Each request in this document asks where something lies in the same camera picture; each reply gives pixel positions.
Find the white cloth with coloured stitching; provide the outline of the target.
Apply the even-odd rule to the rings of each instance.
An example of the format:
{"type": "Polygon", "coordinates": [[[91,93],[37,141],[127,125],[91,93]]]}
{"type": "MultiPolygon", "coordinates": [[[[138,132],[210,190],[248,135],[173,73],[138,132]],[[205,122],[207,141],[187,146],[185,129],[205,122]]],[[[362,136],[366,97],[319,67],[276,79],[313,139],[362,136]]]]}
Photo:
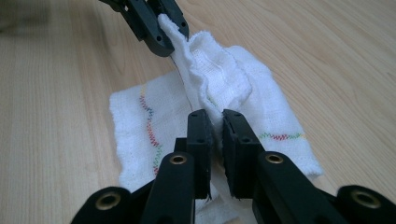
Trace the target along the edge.
{"type": "Polygon", "coordinates": [[[270,69],[239,46],[224,48],[206,31],[185,37],[161,15],[174,45],[176,70],[145,84],[114,92],[120,185],[135,191],[158,173],[163,157],[187,131],[190,112],[204,109],[222,139],[222,112],[242,113],[265,149],[287,155],[310,179],[321,175],[304,130],[270,69]]]}

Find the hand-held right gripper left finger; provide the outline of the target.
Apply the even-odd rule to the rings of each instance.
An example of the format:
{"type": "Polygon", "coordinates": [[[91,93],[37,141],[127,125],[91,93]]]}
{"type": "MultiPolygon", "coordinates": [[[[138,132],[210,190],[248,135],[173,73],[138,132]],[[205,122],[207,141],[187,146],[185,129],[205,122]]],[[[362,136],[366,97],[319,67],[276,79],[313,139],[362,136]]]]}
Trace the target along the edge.
{"type": "Polygon", "coordinates": [[[204,109],[188,115],[187,152],[194,158],[195,198],[211,197],[211,122],[204,109]]]}

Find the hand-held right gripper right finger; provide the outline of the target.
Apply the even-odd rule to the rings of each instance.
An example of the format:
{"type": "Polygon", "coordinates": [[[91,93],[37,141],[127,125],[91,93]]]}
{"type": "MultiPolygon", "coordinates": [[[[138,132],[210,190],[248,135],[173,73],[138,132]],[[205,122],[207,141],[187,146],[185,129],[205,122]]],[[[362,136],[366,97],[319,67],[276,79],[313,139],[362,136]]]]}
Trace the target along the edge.
{"type": "Polygon", "coordinates": [[[222,115],[222,156],[230,193],[237,199],[252,199],[262,144],[243,114],[224,109],[222,115]]]}

